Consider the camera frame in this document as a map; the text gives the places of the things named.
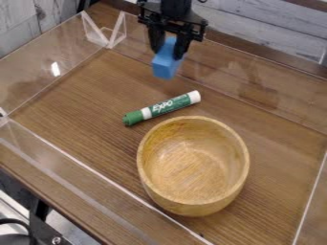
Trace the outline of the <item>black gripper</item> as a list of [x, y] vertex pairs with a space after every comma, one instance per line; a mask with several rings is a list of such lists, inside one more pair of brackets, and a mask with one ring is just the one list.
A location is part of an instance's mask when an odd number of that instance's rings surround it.
[[209, 21], [194, 12], [193, 4], [194, 0], [137, 0], [138, 21], [149, 28], [150, 44], [155, 54], [165, 44], [166, 33], [177, 34], [177, 60], [183, 58], [193, 40], [203, 40]]

